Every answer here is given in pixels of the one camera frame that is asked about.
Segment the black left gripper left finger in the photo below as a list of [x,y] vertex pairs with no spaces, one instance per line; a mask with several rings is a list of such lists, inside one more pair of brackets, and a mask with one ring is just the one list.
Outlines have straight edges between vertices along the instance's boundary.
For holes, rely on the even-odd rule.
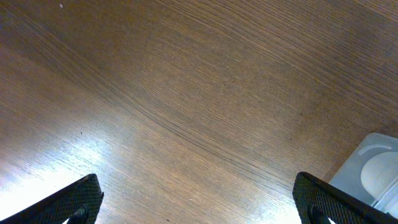
[[1,223],[94,224],[103,197],[97,175],[88,174]]

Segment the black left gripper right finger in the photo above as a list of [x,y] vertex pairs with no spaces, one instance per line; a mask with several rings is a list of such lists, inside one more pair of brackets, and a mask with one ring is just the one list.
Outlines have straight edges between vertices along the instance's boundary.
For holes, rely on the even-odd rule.
[[397,224],[383,213],[307,172],[296,175],[293,192],[301,223]]

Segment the clear plastic storage container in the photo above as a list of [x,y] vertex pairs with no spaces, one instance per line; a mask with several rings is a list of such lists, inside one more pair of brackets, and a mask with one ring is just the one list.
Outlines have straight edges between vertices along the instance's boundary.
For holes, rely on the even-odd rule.
[[397,152],[397,138],[378,133],[368,134],[329,184],[376,210],[397,218],[397,191],[388,198],[374,199],[361,183],[361,171],[365,163],[383,152]]

